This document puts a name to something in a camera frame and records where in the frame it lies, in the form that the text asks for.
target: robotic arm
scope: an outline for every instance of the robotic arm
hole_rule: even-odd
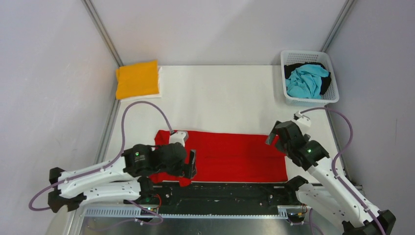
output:
[[[307,129],[310,125],[310,118],[298,112],[294,115],[294,121],[277,121],[266,143],[271,144],[278,135],[276,148],[286,153],[295,165],[302,167],[316,178],[332,197],[319,194],[314,186],[301,176],[288,181],[286,189],[295,192],[300,202],[311,206],[340,231],[344,231],[343,235],[381,234],[368,209],[389,235],[396,221],[395,216],[389,210],[380,211],[345,177],[342,177],[342,180],[353,192],[337,179],[331,168],[332,159],[328,152],[317,141],[310,141],[309,135],[303,135],[301,132],[300,127]],[[367,205],[368,209],[353,197],[353,193]]]
[[[49,193],[48,204],[56,213],[64,205],[72,211],[92,202],[137,200],[141,196],[149,196],[152,183],[147,177],[154,173],[166,172],[192,179],[196,175],[196,151],[191,150],[189,164],[185,164],[186,139],[187,132],[178,131],[170,136],[168,145],[134,145],[106,169],[104,166],[111,160],[76,171],[53,168],[49,171],[50,183],[64,182]],[[94,169],[100,170],[88,174]],[[73,176],[79,178],[67,180]]]

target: white plastic basket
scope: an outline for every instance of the white plastic basket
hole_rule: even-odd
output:
[[[331,83],[327,92],[322,95],[322,99],[306,99],[295,98],[287,94],[287,87],[285,85],[285,71],[284,65],[291,65],[295,63],[318,62],[322,63],[326,70],[331,73]],[[331,66],[330,57],[319,51],[311,50],[283,50],[281,52],[281,71],[282,71],[282,89],[284,91],[285,103],[288,105],[298,106],[323,106],[328,103],[336,103],[339,101],[339,91],[337,90],[336,78],[334,76],[333,67]]]

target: tabletop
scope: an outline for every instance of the tabletop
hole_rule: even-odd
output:
[[[280,66],[162,66],[159,78],[161,98],[143,100],[159,106],[177,130],[268,135],[276,120],[291,120],[295,112],[307,109],[285,104]],[[132,102],[120,104],[105,160],[120,151],[121,117]],[[307,133],[333,158],[337,148],[326,112],[307,116],[312,121]],[[132,107],[125,120],[125,149],[154,144],[160,129],[167,126],[156,109],[145,104]],[[340,161],[337,167],[342,168]],[[287,157],[286,169],[288,179],[301,175],[318,183]]]

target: blue cloth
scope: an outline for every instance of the blue cloth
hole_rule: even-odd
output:
[[[298,67],[285,80],[287,94],[296,98],[321,99],[322,77],[327,76],[328,71],[320,65],[303,65]]]

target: black cloth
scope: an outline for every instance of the black cloth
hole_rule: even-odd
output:
[[[296,64],[292,64],[292,65],[284,65],[284,71],[285,71],[285,79],[288,79],[291,76],[291,72],[296,70],[296,68],[301,67],[303,65],[320,65],[323,69],[326,69],[325,66],[322,63],[317,63],[317,62],[310,62],[310,63],[296,63]],[[327,92],[328,87],[330,86],[331,83],[331,73],[328,72],[328,76],[327,77],[322,77],[322,87],[320,90],[320,94],[323,95]]]

